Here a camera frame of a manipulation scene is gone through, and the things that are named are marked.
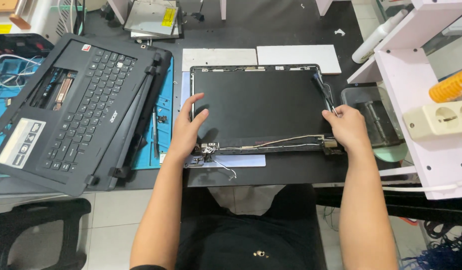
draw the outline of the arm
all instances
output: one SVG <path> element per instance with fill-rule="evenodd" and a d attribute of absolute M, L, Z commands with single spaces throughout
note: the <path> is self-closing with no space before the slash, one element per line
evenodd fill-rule
<path fill-rule="evenodd" d="M 209 114 L 203 110 L 191 122 L 196 94 L 186 100 L 174 124 L 171 145 L 157 175 L 154 190 L 132 244 L 130 268 L 158 265 L 174 269 L 179 247 L 182 199 L 182 166 L 196 144 L 199 127 Z"/>
<path fill-rule="evenodd" d="M 347 105 L 323 116 L 348 152 L 340 214 L 340 242 L 347 270 L 398 269 L 393 233 L 364 117 Z"/>

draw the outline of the black t-shirt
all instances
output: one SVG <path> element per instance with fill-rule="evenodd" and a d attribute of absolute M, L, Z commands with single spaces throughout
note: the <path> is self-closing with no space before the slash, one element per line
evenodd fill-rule
<path fill-rule="evenodd" d="M 318 269 L 319 229 L 308 220 L 276 221 L 251 215 L 199 216 L 181 224 L 176 269 Z M 132 270 L 163 270 L 139 266 Z"/>

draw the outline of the white board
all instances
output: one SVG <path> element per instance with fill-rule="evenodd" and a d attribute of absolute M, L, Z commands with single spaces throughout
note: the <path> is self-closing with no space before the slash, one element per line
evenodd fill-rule
<path fill-rule="evenodd" d="M 184 48 L 182 71 L 192 66 L 258 65 L 256 50 L 252 48 Z"/>
<path fill-rule="evenodd" d="M 334 45 L 258 46 L 259 65 L 318 64 L 323 74 L 340 74 Z"/>

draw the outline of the laptop keyboard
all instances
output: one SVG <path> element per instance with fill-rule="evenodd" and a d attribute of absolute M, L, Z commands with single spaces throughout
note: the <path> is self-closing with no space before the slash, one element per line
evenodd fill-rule
<path fill-rule="evenodd" d="M 93 134 L 98 128 L 101 117 L 109 113 L 124 81 L 132 71 L 136 59 L 122 54 L 97 49 L 92 63 L 86 70 L 81 86 L 87 86 L 80 103 L 72 103 L 64 120 L 59 124 L 59 132 L 51 148 L 45 153 L 42 167 L 72 172 L 74 162 L 83 154 L 91 141 L 98 140 Z"/>

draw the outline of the yellow label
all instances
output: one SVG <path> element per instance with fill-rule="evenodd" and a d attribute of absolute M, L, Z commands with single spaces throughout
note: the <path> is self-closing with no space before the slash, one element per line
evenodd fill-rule
<path fill-rule="evenodd" d="M 175 9 L 167 8 L 164 13 L 163 23 L 161 24 L 164 27 L 171 27 L 172 22 L 174 21 L 174 14 L 176 13 Z"/>
<path fill-rule="evenodd" d="M 0 34 L 9 34 L 11 32 L 12 24 L 0 24 Z"/>

